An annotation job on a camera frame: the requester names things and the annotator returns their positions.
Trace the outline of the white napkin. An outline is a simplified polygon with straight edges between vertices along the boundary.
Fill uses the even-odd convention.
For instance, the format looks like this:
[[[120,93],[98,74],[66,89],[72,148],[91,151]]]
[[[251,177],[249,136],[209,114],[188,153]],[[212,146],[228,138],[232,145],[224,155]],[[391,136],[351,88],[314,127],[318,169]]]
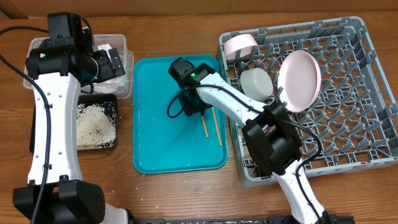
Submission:
[[[125,98],[130,89],[131,55],[121,46],[117,47],[106,43],[98,45],[95,59],[99,65],[99,73],[94,80],[95,94],[112,93],[118,98]]]

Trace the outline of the wooden chopstick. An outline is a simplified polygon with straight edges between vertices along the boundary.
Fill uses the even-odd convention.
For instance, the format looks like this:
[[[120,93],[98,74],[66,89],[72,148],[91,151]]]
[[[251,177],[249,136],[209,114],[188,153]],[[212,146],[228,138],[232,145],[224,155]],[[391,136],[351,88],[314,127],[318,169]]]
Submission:
[[[201,116],[201,120],[202,120],[202,124],[203,124],[203,129],[204,129],[204,132],[205,132],[205,136],[206,136],[206,138],[209,138],[205,117],[203,115]]]
[[[214,119],[214,123],[215,123],[215,129],[216,129],[216,134],[218,137],[218,142],[219,142],[219,145],[222,146],[223,144],[222,144],[222,140],[221,140],[221,135],[220,135],[220,130],[219,130],[219,126],[218,126],[218,120],[217,120],[216,113],[215,113],[215,108],[211,107],[211,111],[212,111],[212,115],[213,115],[213,119]]]

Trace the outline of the grey shallow bowl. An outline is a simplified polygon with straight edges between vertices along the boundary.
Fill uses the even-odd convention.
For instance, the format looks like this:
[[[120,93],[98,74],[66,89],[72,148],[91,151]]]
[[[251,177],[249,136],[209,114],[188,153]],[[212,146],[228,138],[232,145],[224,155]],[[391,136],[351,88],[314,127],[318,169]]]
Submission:
[[[262,68],[243,71],[240,81],[244,94],[256,101],[266,101],[273,92],[271,78]]]

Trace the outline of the pink bowl with rice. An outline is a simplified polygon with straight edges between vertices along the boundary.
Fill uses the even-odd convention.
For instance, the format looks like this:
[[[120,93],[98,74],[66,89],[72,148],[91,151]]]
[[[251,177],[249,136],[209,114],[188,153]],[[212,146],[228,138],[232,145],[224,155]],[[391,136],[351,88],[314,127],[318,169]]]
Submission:
[[[251,34],[240,34],[226,41],[223,49],[226,60],[234,60],[239,50],[239,56],[244,57],[251,54],[257,46],[258,44]]]

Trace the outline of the large white plate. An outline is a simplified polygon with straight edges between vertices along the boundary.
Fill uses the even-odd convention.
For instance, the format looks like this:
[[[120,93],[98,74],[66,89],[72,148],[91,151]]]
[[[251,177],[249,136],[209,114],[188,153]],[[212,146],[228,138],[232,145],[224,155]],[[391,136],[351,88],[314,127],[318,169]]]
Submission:
[[[282,62],[277,86],[282,87],[279,99],[287,103],[287,110],[298,113],[309,108],[318,97],[320,85],[320,66],[306,51],[294,51]]]

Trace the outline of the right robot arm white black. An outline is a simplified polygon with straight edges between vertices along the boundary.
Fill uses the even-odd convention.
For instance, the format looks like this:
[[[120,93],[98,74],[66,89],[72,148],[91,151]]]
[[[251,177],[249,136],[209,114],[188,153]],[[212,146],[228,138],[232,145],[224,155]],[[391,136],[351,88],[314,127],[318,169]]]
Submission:
[[[226,82],[209,65],[194,66],[182,57],[174,60],[168,73],[180,92],[174,97],[187,116],[204,114],[214,106],[241,128],[251,158],[265,175],[273,175],[281,186],[298,223],[331,223],[305,175],[304,166],[316,156],[303,157],[301,129],[322,143],[311,130],[291,121],[277,100],[267,105],[253,100]]]

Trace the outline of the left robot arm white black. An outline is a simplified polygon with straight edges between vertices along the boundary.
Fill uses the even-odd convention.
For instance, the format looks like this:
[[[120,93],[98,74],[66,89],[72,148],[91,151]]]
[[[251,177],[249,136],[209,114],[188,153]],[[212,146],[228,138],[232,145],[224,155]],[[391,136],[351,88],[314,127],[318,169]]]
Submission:
[[[94,50],[91,27],[77,14],[47,21],[49,37],[25,62],[35,96],[34,156],[13,204],[32,223],[133,223],[129,210],[107,204],[102,188],[82,179],[76,148],[81,88],[123,76],[118,51]]]

